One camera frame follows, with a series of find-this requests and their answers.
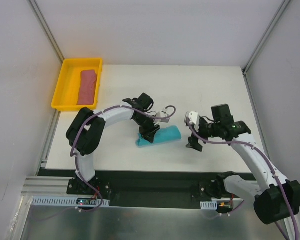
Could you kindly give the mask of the cyan t shirt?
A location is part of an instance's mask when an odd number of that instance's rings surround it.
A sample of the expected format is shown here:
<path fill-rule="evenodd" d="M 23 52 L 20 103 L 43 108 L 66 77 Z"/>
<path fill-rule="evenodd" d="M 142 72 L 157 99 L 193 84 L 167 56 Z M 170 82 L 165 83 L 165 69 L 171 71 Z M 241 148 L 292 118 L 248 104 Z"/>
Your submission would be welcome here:
<path fill-rule="evenodd" d="M 154 135 L 153 143 L 142 138 L 140 134 L 138 134 L 138 139 L 135 141 L 135 144 L 139 148 L 161 145 L 165 143 L 170 143 L 174 141 L 179 141 L 182 139 L 181 132 L 176 125 L 171 125 L 165 128 L 161 128 Z"/>

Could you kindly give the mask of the yellow plastic bin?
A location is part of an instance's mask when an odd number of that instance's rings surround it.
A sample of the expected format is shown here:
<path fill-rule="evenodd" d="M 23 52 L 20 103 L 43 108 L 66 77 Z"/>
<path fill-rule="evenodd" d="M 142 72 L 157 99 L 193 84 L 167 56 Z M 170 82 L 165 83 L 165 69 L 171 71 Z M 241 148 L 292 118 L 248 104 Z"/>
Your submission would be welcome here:
<path fill-rule="evenodd" d="M 95 88 L 92 92 L 92 104 L 78 105 L 82 72 L 95 72 Z M 68 58 L 62 63 L 58 81 L 55 87 L 51 107 L 60 112 L 79 111 L 83 107 L 95 109 L 98 103 L 98 94 L 103 70 L 102 58 Z"/>

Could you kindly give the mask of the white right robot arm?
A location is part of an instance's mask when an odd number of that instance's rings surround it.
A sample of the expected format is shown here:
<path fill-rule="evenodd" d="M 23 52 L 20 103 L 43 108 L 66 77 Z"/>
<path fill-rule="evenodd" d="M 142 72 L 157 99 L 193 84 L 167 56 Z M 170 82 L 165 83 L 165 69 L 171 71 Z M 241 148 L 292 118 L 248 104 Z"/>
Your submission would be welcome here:
<path fill-rule="evenodd" d="M 259 149 L 250 128 L 243 121 L 235 121 L 227 104 L 211 108 L 213 120 L 208 123 L 198 112 L 190 111 L 184 122 L 192 134 L 187 148 L 201 152 L 211 138 L 220 138 L 219 145 L 229 145 L 245 162 L 258 185 L 243 180 L 229 171 L 220 174 L 215 184 L 216 197 L 234 194 L 253 205 L 258 218 L 265 225 L 293 218 L 300 211 L 300 183 L 290 181 L 265 153 Z"/>

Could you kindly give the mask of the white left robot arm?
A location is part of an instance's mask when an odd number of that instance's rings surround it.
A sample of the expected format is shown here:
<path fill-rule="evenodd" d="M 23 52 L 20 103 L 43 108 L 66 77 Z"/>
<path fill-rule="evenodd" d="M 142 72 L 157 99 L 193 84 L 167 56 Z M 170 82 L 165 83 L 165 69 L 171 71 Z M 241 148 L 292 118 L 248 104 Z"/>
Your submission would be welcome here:
<path fill-rule="evenodd" d="M 86 195 L 95 191 L 94 152 L 100 144 L 105 128 L 122 121 L 133 120 L 139 126 L 140 136 L 150 144 L 154 142 L 160 126 L 147 114 L 153 105 L 153 99 L 142 93 L 138 98 L 126 98 L 120 104 L 102 111 L 92 111 L 83 107 L 78 112 L 66 132 L 66 138 L 71 146 L 70 156 L 75 157 L 75 179 L 80 191 Z"/>

